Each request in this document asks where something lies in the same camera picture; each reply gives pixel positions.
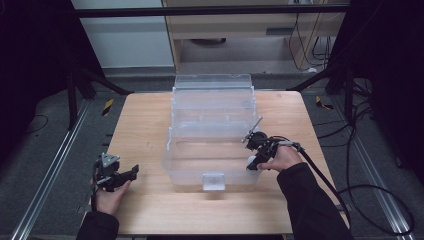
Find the white wall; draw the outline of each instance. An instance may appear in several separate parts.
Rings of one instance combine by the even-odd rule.
[[[160,0],[72,0],[75,9],[162,7]],[[103,68],[173,67],[164,17],[81,19]]]

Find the light wood tabletop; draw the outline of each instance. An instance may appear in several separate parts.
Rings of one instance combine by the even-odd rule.
[[[276,171],[261,173],[255,185],[205,192],[176,186],[162,167],[171,124],[171,92],[127,97],[108,153],[121,157],[119,172],[140,165],[117,212],[120,234],[284,234],[291,233],[287,202]],[[256,91],[261,131],[301,143],[332,182],[305,104],[298,92]],[[325,184],[320,186],[337,201]]]

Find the plastic box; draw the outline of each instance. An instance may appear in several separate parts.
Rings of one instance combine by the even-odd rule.
[[[250,75],[177,76],[163,158],[171,181],[204,190],[256,183],[242,140],[257,119]]]

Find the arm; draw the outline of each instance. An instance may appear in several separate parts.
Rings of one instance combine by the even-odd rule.
[[[279,147],[274,160],[258,165],[274,169],[296,240],[353,239],[336,206],[322,190],[307,163],[291,147]]]
[[[131,184],[127,181],[115,192],[98,189],[96,193],[97,211],[89,212],[77,235],[77,240],[114,240],[118,236],[119,222],[113,216],[119,203]]]

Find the forearm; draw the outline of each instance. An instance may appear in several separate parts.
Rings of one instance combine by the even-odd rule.
[[[114,240],[118,236],[119,222],[109,214],[89,212],[78,232],[77,240]]]
[[[281,171],[277,181],[287,199],[296,240],[353,239],[334,203],[319,187],[307,163]]]

